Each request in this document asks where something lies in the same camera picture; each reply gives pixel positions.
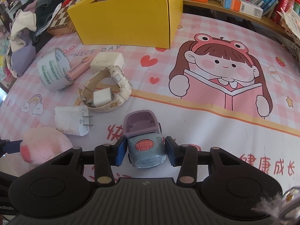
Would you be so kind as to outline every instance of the pink headband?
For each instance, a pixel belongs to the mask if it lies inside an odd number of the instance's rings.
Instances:
[[[207,34],[196,34],[195,35],[195,40],[197,41],[197,43],[192,47],[192,52],[196,52],[196,50],[198,48],[200,48],[201,46],[205,45],[205,44],[220,44],[220,45],[224,45],[224,46],[228,46],[231,47],[232,49],[241,52],[250,62],[250,64],[253,66],[254,62],[252,61],[252,59],[248,56],[247,52],[248,52],[248,48],[241,42],[239,41],[231,41],[230,43],[223,41],[223,40],[216,40],[214,38],[212,38],[211,36],[207,35]]]

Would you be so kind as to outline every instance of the tape roll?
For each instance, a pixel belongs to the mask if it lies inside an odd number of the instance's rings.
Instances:
[[[59,91],[73,83],[66,76],[70,68],[70,62],[60,48],[54,48],[37,62],[40,80],[50,92]]]

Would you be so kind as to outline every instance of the wooden shelf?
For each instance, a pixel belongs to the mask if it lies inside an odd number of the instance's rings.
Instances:
[[[241,17],[243,19],[246,19],[251,22],[257,23],[259,25],[262,25],[262,26],[286,37],[287,39],[291,40],[291,37],[285,33],[285,29],[282,26],[275,24],[271,19],[268,19],[266,16],[263,16],[261,19],[258,19],[258,18],[252,17],[252,16],[244,14],[244,13],[226,9],[226,8],[222,7],[221,3],[219,3],[215,0],[208,0],[208,3],[183,0],[183,4],[190,5],[190,6],[209,8],[209,9],[217,10],[217,11],[220,11],[223,13],[228,13],[228,14],[232,14],[232,15]]]

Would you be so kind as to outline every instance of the pink checkered tablecloth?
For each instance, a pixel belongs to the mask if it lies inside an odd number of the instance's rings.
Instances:
[[[202,150],[218,145],[273,175],[284,187],[295,184],[289,178],[295,175],[293,162],[300,154],[300,73],[293,57],[278,43],[227,22],[190,14],[183,14],[169,50],[84,46],[76,33],[54,37],[0,107],[1,138],[20,140],[38,123],[54,127],[54,108],[73,105],[77,88],[92,76],[88,70],[67,88],[49,92],[38,77],[37,61],[55,47],[65,52],[71,65],[98,52],[121,52],[123,72],[133,85],[132,97],[122,107],[93,114],[98,125],[87,136],[69,136],[73,145],[91,150],[104,142],[115,143],[126,114],[151,109],[163,122],[164,136]],[[110,82],[104,81],[102,86],[107,85]],[[283,159],[281,175],[277,167]],[[19,160],[18,165],[25,164]],[[175,177],[178,169],[170,172],[165,165],[160,165],[161,175]],[[121,170],[114,170],[116,178],[158,175],[153,169],[141,174],[127,161]],[[91,178],[92,173],[89,169],[85,176]]]

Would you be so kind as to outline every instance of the cartoon girl's face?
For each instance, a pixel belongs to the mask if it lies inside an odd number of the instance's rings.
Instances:
[[[184,57],[188,62],[195,63],[200,69],[209,74],[227,78],[229,81],[251,82],[260,75],[256,66],[250,67],[246,63],[218,58],[209,54],[197,55],[192,51],[187,51]]]

